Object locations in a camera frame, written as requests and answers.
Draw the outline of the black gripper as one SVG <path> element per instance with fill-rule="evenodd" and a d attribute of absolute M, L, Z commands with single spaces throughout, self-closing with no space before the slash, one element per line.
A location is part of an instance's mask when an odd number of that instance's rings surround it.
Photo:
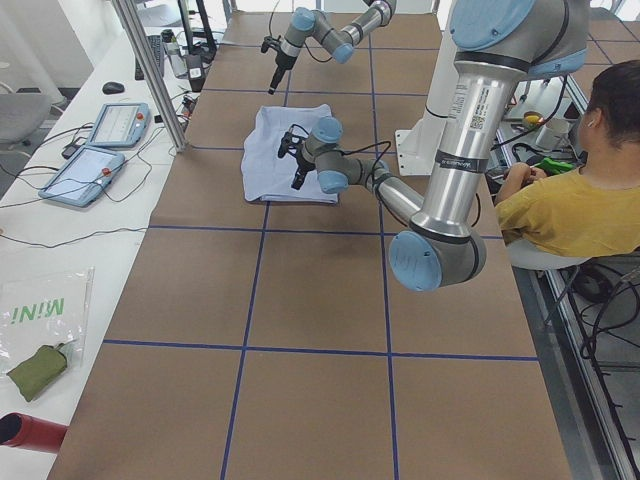
<path fill-rule="evenodd" d="M 296 62 L 295 55 L 289 55 L 284 51 L 279 51 L 276 55 L 276 65 L 277 69 L 275 70 L 271 82 L 268 87 L 268 94 L 274 95 L 277 91 L 283 77 L 286 74 L 286 71 L 292 70 Z"/>
<path fill-rule="evenodd" d="M 303 147 L 296 149 L 295 159 L 297 163 L 297 170 L 294 174 L 291 188 L 294 190 L 300 190 L 305 183 L 308 172 L 314 171 L 316 167 L 313 161 L 306 159 Z"/>

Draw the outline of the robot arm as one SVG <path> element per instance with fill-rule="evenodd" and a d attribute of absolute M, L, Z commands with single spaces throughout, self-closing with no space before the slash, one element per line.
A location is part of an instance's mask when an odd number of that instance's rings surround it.
<path fill-rule="evenodd" d="M 468 223 L 478 183 L 507 103 L 517 85 L 566 75 L 586 58 L 585 1 L 459 1 L 449 30 L 458 74 L 427 190 L 419 194 L 378 160 L 360 160 L 339 146 L 341 123 L 326 116 L 291 150 L 294 185 L 315 172 L 322 191 L 360 185 L 404 225 L 392 240 L 396 279 L 432 291 L 475 277 L 486 249 Z"/>
<path fill-rule="evenodd" d="M 276 69 L 268 88 L 273 95 L 285 73 L 293 69 L 306 41 L 313 38 L 339 64 L 346 63 L 355 47 L 371 32 L 387 26 L 396 12 L 396 1 L 365 1 L 368 9 L 341 29 L 335 28 L 321 10 L 297 8 L 283 36 L 267 35 L 261 52 L 276 52 Z"/>

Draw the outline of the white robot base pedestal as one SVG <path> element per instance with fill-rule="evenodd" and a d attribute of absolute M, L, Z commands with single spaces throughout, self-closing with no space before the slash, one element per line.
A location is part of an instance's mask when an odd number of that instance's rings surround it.
<path fill-rule="evenodd" d="M 446 22 L 423 117 L 411 130 L 395 132 L 398 166 L 403 176 L 430 175 L 434 165 L 459 79 L 454 66 L 457 47 L 450 33 L 456 4 L 457 1 L 449 1 L 443 9 Z"/>

